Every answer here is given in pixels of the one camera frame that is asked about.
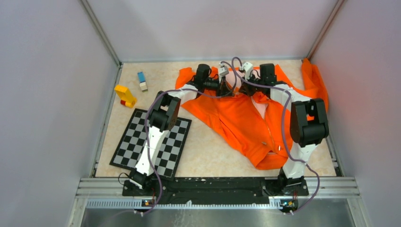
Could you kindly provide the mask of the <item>orange fleece jacket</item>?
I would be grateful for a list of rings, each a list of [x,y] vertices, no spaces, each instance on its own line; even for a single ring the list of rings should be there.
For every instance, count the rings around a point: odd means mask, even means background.
[[[321,98],[328,111],[328,93],[318,67],[304,59],[301,71],[305,89],[294,90],[310,98]],[[175,88],[181,88],[194,76],[191,67],[180,69]],[[264,119],[253,100],[267,104]],[[247,157],[259,170],[280,169],[288,159],[281,135],[283,106],[261,92],[252,98],[241,93],[220,99],[201,95],[181,107],[222,136],[229,146]]]

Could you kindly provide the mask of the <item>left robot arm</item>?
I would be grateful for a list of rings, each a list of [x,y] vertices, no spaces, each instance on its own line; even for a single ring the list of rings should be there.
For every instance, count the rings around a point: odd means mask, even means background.
[[[204,95],[206,89],[215,91],[216,98],[232,95],[234,88],[228,88],[226,81],[228,73],[228,67],[220,63],[218,78],[213,79],[210,77],[209,65],[200,64],[195,76],[182,87],[158,93],[145,116],[144,147],[134,170],[129,175],[129,181],[139,195],[147,195],[151,191],[151,176],[157,173],[154,162],[162,142],[176,124],[180,106]]]

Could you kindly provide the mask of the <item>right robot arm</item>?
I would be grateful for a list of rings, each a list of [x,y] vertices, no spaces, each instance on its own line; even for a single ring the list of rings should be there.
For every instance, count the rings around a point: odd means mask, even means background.
[[[304,183],[304,173],[311,153],[329,135],[325,102],[300,94],[284,81],[278,81],[272,63],[261,64],[257,76],[254,67],[245,62],[239,68],[242,88],[246,94],[261,92],[283,106],[282,115],[290,112],[289,133],[291,149],[285,146],[288,159],[280,169],[277,188],[281,194],[290,195]]]

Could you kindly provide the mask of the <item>blue and white block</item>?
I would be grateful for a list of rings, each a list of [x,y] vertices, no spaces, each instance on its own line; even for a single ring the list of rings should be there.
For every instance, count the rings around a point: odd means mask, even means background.
[[[140,87],[141,91],[142,92],[147,91],[148,90],[148,86],[147,86],[147,83],[146,83],[146,78],[145,78],[144,73],[142,71],[140,71],[140,72],[137,73],[137,75],[138,75],[139,87]]]

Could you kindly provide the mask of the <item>yellow toy block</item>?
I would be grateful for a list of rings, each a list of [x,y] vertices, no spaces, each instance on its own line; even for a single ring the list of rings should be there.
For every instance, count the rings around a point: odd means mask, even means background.
[[[116,94],[120,98],[120,103],[128,108],[133,108],[137,102],[137,98],[130,92],[130,90],[122,85],[116,85],[114,88]]]

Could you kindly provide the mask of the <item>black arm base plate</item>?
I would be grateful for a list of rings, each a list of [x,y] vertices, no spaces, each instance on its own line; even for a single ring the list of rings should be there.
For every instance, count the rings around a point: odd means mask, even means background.
[[[284,187],[276,177],[176,177],[173,180],[159,181],[151,178],[145,189],[139,189],[130,181],[124,182],[123,196],[167,195],[178,192],[250,192],[252,195],[268,196],[307,196],[309,195],[306,180]]]

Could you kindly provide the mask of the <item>aluminium front rail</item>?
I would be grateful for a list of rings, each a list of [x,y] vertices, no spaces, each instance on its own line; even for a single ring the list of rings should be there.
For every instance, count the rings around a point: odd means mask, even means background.
[[[178,192],[167,195],[123,196],[126,178],[83,178],[76,198],[85,199],[88,208],[110,209],[282,209],[295,207],[302,200],[358,198],[360,191],[352,177],[306,178],[307,196],[268,196],[250,192]]]

